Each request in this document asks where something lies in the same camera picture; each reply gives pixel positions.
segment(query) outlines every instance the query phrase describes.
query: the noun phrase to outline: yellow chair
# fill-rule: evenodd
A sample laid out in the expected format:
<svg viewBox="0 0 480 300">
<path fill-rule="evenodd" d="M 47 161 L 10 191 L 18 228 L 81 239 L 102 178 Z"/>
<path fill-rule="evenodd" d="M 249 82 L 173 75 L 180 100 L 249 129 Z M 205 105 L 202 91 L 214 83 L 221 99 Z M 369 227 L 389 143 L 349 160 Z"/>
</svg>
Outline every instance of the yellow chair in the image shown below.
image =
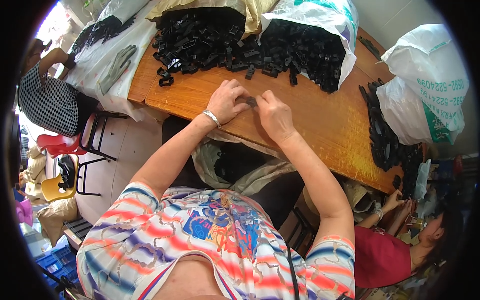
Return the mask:
<svg viewBox="0 0 480 300">
<path fill-rule="evenodd" d="M 101 196 L 101 194 L 99 194 L 99 193 L 85 192 L 85 177 L 87 176 L 87 165 L 98 162 L 98 161 L 107 160 L 107 158 L 102 157 L 102 158 L 99 158 L 99 159 L 94 159 L 94 160 L 87 161 L 87 162 L 79 164 L 77 155 L 73 155 L 73 154 L 69 154 L 69 155 L 72 158 L 73 163 L 75 164 L 75 180 L 73 181 L 73 186 L 71 188 L 67 189 L 67 191 L 65 191 L 65 192 L 60 192 L 60 188 L 59 188 L 58 184 L 63 182 L 63 179 L 61 178 L 60 174 L 58 174 L 58 176 L 55 177 L 55 178 L 45 179 L 44 181 L 42 181 L 42 184 L 40 186 L 41 189 L 42 189 L 43 196 L 45 197 L 45 200 L 47 202 L 52 202 L 52 201 L 60 200 L 60 199 L 68 199 L 68 198 L 72 198 L 73 196 L 75 196 L 75 193 L 79 193 L 80 195 Z M 84 168 L 83 176 L 81 177 L 80 176 L 80 169 L 82 167 L 85 167 L 85 168 Z M 83 181 L 83 191 L 78 190 L 78 179 L 79 178 L 83 178 L 83 180 L 82 180 Z"/>
<path fill-rule="evenodd" d="M 60 199 L 68 199 L 75 196 L 77 192 L 77 177 L 78 177 L 78 156 L 77 155 L 70 155 L 75 164 L 75 180 L 73 181 L 73 186 L 67 189 L 65 192 L 60 192 L 60 188 L 58 186 L 59 183 L 63 183 L 63 179 L 61 175 L 58 174 L 55 178 L 49 178 L 42 181 L 40 187 L 42 189 L 43 196 L 47 202 L 52 202 L 55 200 Z"/>
</svg>

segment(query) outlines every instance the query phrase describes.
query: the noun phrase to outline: white tablecloth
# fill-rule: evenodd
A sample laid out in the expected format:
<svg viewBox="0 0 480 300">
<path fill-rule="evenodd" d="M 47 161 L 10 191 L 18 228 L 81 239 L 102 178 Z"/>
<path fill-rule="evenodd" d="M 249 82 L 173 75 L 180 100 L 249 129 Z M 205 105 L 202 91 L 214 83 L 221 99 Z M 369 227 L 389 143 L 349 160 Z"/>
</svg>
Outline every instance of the white tablecloth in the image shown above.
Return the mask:
<svg viewBox="0 0 480 300">
<path fill-rule="evenodd" d="M 144 110 L 134 108 L 127 96 L 138 63 L 157 32 L 155 23 L 145 19 L 145 16 L 159 1 L 147 3 L 137 14 L 132 26 L 105 44 L 98 41 L 88 48 L 84 47 L 75 58 L 76 67 L 69 71 L 65 81 L 85 95 L 98 99 L 105 110 L 127 114 L 135 121 L 146 118 Z M 137 46 L 137 51 L 130 58 L 130 66 L 110 90 L 102 95 L 98 83 L 107 75 L 111 61 L 117 53 L 128 45 Z M 55 77 L 62 71 L 63 65 L 60 65 Z"/>
</svg>

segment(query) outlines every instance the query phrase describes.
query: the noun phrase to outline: black and white patterned top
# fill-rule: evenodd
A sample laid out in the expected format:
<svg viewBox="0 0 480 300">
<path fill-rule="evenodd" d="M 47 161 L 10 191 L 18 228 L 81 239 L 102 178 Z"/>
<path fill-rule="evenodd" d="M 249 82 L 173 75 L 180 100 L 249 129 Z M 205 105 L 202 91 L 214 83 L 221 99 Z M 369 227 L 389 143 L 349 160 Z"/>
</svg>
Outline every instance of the black and white patterned top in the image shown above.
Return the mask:
<svg viewBox="0 0 480 300">
<path fill-rule="evenodd" d="M 78 125 L 78 91 L 63 80 L 38 72 L 39 63 L 20 80 L 18 106 L 34 124 L 72 137 Z"/>
</svg>

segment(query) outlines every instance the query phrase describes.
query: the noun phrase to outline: printed phone number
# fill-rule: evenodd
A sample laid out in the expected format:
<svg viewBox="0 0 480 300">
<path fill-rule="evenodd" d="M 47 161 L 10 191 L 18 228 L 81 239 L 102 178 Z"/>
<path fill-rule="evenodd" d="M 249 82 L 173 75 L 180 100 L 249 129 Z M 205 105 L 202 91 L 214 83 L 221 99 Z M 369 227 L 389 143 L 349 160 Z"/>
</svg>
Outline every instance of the printed phone number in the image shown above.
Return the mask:
<svg viewBox="0 0 480 300">
<path fill-rule="evenodd" d="M 417 83 L 429 90 L 435 90 L 437 92 L 446 92 L 448 87 L 453 91 L 463 90 L 465 87 L 463 84 L 463 79 L 452 80 L 449 85 L 446 82 L 433 82 L 424 79 L 417 78 Z"/>
<path fill-rule="evenodd" d="M 452 99 L 448 100 L 448 98 L 431 96 L 431 95 L 430 95 L 429 93 L 427 93 L 427 91 L 424 90 L 423 88 L 420 89 L 420 93 L 421 93 L 422 95 L 424 95 L 427 99 L 429 99 L 430 101 L 432 101 L 433 103 L 440 104 L 440 105 L 444 105 L 444 106 L 448 106 L 448 102 L 453 103 L 454 106 L 462 105 L 463 99 L 465 98 L 465 97 L 460 96 L 460 97 L 453 97 L 453 100 L 452 100 Z"/>
</svg>

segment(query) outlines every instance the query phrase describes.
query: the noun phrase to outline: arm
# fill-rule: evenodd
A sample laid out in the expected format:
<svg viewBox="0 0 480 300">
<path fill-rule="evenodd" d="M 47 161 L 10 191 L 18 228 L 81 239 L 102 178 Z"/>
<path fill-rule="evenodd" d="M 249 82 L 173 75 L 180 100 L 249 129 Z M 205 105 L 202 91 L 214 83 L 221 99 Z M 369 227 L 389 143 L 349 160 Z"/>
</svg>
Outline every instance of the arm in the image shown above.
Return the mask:
<svg viewBox="0 0 480 300">
<path fill-rule="evenodd" d="M 225 124 L 250 107 L 245 103 L 235 105 L 235 100 L 239 96 L 250 95 L 237 80 L 225 80 L 213 93 L 207 110 L 211 111 L 221 124 Z M 203 113 L 198 115 L 187 127 L 162 145 L 138 170 L 130 183 L 135 181 L 145 183 L 160 199 L 178 176 L 197 144 L 215 127 L 216 123 L 209 116 Z"/>
<path fill-rule="evenodd" d="M 68 59 L 68 54 L 63 52 L 60 48 L 52 49 L 44 58 L 40 60 L 38 65 L 38 73 L 41 75 L 48 72 L 51 66 L 56 63 L 65 63 Z"/>
<path fill-rule="evenodd" d="M 396 216 L 395 221 L 392 223 L 392 225 L 390 225 L 389 228 L 387 228 L 387 233 L 395 236 L 400 226 L 402 226 L 402 224 L 405 222 L 405 219 L 408 217 L 408 214 L 412 209 L 412 204 L 413 201 L 411 199 L 408 199 L 407 202 L 405 202 L 402 210 Z"/>
<path fill-rule="evenodd" d="M 293 127 L 290 108 L 271 91 L 256 98 L 262 126 L 297 168 L 317 208 L 321 222 L 314 244 L 336 234 L 355 240 L 353 214 L 340 184 Z"/>
<path fill-rule="evenodd" d="M 405 202 L 404 200 L 397 200 L 398 196 L 401 196 L 401 195 L 402 195 L 402 193 L 399 190 L 396 190 L 395 192 L 393 192 L 393 194 L 391 194 L 388 197 L 387 201 L 385 201 L 385 205 L 382 206 L 382 208 L 381 208 L 381 210 L 383 212 L 383 215 L 385 215 L 386 213 L 388 213 L 392 209 L 395 209 L 397 206 L 399 206 L 400 204 L 403 204 Z M 380 217 L 378 216 L 378 214 L 374 213 L 374 214 L 369 215 L 365 219 L 363 219 L 356 226 L 370 228 L 375 223 L 377 223 L 378 221 L 380 221 Z"/>
<path fill-rule="evenodd" d="M 65 76 L 67 76 L 68 71 L 70 71 L 70 70 L 67 69 L 67 68 L 63 68 L 63 71 L 60 73 L 58 79 L 63 80 L 65 78 Z"/>
</svg>

